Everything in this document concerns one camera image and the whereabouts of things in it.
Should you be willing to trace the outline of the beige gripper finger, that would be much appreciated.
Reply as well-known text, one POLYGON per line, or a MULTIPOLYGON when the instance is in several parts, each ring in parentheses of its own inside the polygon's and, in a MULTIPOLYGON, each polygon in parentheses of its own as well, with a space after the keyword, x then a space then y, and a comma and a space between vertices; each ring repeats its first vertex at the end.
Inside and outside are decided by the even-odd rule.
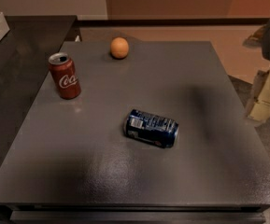
POLYGON ((261 26, 243 42, 243 45, 246 47, 260 47, 263 41, 263 35, 266 26, 261 26))
POLYGON ((246 117, 257 122, 266 122, 270 118, 270 70, 259 71, 254 78, 246 117))

